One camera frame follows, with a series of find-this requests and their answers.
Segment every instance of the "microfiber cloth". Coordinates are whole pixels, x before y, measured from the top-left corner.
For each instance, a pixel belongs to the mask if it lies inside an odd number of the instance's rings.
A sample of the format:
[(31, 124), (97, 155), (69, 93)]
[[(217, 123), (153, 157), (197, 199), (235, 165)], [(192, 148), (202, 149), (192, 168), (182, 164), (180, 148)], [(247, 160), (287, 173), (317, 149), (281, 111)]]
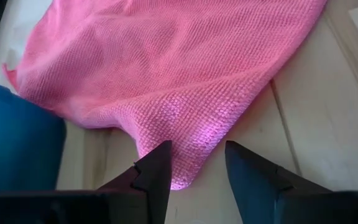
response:
[(84, 128), (125, 130), (140, 157), (172, 140), (178, 190), (294, 53), (325, 2), (54, 0), (21, 63), (5, 72), (21, 97)]

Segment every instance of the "wooden floor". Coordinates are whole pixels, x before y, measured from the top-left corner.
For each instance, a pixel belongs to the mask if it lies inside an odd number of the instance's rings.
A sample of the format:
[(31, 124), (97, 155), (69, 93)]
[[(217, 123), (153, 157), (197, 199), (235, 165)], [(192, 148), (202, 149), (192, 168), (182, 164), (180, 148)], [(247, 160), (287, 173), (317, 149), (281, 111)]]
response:
[[(8, 4), (18, 9), (25, 1)], [(16, 32), (0, 31), (0, 51), (5, 47), (8, 55), (0, 56), (0, 64), (20, 58), (18, 45), (6, 45), (5, 36), (20, 39), (28, 32), (23, 21), (10, 24), (13, 13), (3, 18)], [(1, 72), (0, 83), (7, 85)], [(118, 129), (84, 130), (68, 123), (68, 130), (59, 189), (95, 189), (137, 159), (133, 140)], [(329, 189), (358, 190), (358, 0), (328, 2), (305, 43), (226, 139)], [(192, 186), (171, 192), (166, 223), (241, 223), (223, 144)]]

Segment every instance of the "towel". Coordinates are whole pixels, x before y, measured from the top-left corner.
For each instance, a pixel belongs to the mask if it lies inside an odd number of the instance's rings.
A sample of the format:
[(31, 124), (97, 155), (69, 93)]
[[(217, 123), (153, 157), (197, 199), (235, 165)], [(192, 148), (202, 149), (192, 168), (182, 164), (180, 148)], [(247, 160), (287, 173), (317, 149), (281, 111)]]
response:
[(173, 190), (304, 40), (326, 0), (54, 0), (15, 70), (18, 94), (139, 157), (173, 141)]

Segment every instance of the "pink microfiber towel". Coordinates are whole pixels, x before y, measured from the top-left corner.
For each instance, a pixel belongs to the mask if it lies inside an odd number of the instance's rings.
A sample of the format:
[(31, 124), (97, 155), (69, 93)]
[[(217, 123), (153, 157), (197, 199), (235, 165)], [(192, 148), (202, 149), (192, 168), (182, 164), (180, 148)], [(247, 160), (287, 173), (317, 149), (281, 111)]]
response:
[(20, 96), (82, 127), (125, 130), (140, 157), (171, 139), (172, 189), (182, 189), (324, 4), (54, 0), (6, 73)]

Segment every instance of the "blue fabric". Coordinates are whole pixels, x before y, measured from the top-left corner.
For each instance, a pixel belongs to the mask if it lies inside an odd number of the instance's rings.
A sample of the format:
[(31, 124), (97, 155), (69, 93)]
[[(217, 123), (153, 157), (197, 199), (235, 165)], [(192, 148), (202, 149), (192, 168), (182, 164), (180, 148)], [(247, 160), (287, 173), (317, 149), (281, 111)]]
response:
[(0, 192), (53, 190), (64, 120), (0, 86)]

